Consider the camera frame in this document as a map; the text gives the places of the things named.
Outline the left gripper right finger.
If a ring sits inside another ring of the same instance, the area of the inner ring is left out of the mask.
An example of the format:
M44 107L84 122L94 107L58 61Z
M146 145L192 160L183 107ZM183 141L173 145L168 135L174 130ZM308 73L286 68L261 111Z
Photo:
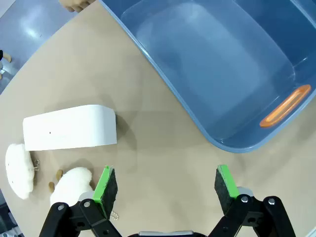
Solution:
M227 165L217 167L214 189L224 215L210 237L235 237L243 226L252 227L258 237L296 236L281 199L268 196L260 201L242 193Z

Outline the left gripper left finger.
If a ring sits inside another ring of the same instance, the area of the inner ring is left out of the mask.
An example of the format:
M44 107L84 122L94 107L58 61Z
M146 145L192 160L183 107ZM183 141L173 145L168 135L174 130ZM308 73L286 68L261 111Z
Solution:
M41 237L77 237L91 230L96 237L119 237L110 221L118 186L115 170L105 166L95 191L84 193L73 206L65 202L53 204L41 229Z

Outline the person's right hand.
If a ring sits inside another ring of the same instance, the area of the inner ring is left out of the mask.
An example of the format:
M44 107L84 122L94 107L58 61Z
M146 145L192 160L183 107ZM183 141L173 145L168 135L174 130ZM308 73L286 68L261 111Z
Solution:
M95 0L59 0L59 3L69 12L81 12L94 2Z

